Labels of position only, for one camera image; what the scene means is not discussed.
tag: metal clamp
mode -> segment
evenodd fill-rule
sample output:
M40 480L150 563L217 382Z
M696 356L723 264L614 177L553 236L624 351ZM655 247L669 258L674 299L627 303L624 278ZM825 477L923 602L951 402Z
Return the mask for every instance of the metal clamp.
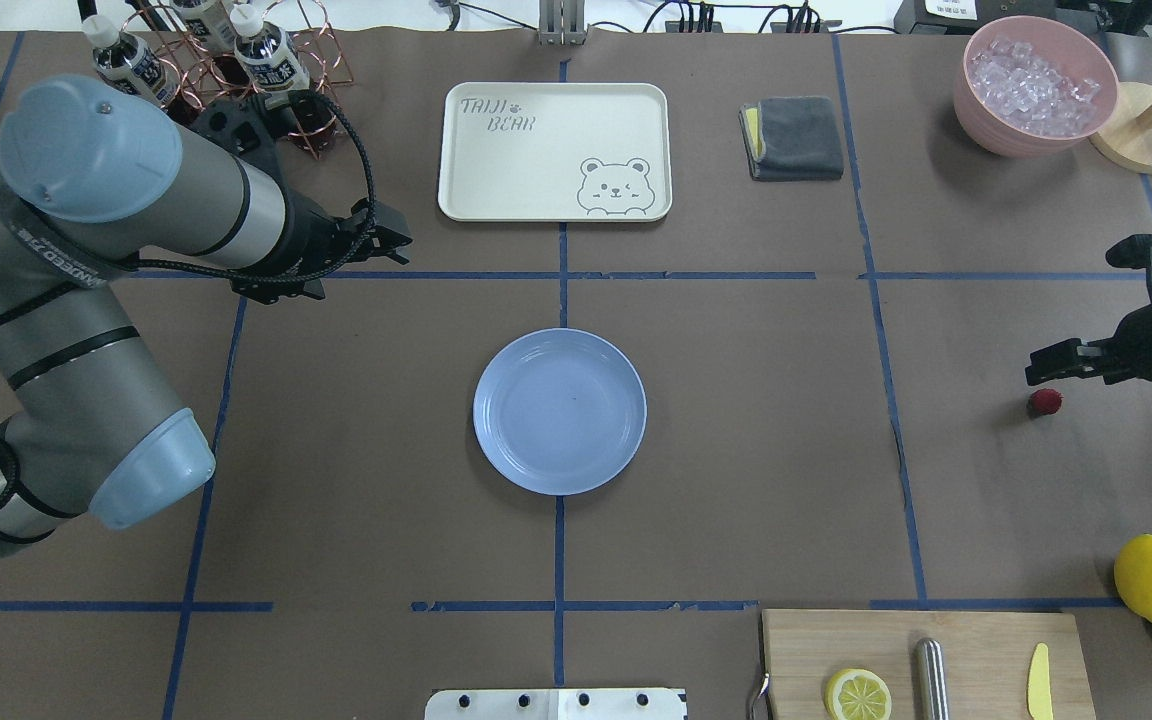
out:
M585 0L540 0L540 45L585 45Z
M763 682L755 688L755 691L749 696L749 705L745 705L745 720L758 720L755 717L755 711L758 710L758 702L763 700L767 705L767 717L772 717L772 698L770 694L772 692L772 674L763 673Z

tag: brown table surface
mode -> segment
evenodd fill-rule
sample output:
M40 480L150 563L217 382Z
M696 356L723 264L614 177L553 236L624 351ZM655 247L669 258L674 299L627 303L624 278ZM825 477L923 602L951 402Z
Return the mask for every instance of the brown table surface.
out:
M274 306L119 285L219 470L131 530L84 516L0 560L0 717L396 719L439 688L553 685L681 687L694 719L740 717L761 607L1073 612L1100 719L1152 717L1152 632L1111 582L1152 533L1152 384L1053 382L1064 410L1030 420L1023 374L1146 302L1102 252L1152 232L1152 179L1087 143L979 150L952 115L963 38L342 44L412 264ZM1152 40L1111 51L1152 81ZM0 120L54 73L90 73L81 37L0 33ZM667 94L668 217L440 214L449 88L562 73ZM841 182L750 181L736 113L779 94L836 104ZM335 213L362 196L344 146L287 161ZM500 347L561 324L626 351L649 420L620 477L554 500L495 473L470 401Z

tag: bear illustration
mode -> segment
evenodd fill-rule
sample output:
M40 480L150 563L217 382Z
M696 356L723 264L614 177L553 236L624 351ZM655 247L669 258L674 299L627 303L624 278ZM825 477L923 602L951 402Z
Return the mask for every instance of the bear illustration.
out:
M645 215L655 202L649 184L649 161L634 158L623 165L590 158L579 165L585 182L576 202L593 217Z

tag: cutting board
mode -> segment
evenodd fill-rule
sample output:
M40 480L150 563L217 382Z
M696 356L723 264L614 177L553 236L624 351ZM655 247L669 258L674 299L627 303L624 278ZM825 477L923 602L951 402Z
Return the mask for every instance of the cutting board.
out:
M827 720L824 685L844 667L865 667L892 694L892 720L918 720L914 643L945 652L950 717L1028 720L1029 659L1051 650L1056 720L1096 720L1074 615L1059 612L764 611L763 643L776 720Z

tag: bottle label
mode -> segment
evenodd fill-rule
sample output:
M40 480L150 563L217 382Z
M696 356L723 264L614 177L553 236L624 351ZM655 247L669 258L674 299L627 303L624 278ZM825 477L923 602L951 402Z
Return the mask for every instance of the bottle label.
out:
M305 68L302 68L301 63L294 63L291 59L286 59L278 65L251 63L247 67L251 69L256 85L265 88L270 92L310 88L310 77L308 77Z
M138 41L136 56L116 68L96 68L109 82L111 86L126 92L139 94L146 99L164 105L177 91L177 82L164 71L162 63L150 53L145 41Z
M241 51L236 53L238 60L247 66L247 74L252 76L256 85L266 92L282 92L287 90L308 90L311 85L310 73L296 56L296 47L291 45L291 37L282 28L274 28L278 33L278 41L268 58L248 58ZM266 36L265 41L273 40Z
M219 0L189 10L177 8L177 13L182 15L189 35L195 36L207 53L233 53L234 41L238 39L238 33L234 32L234 28L230 26L228 14L225 13L223 5L219 3Z

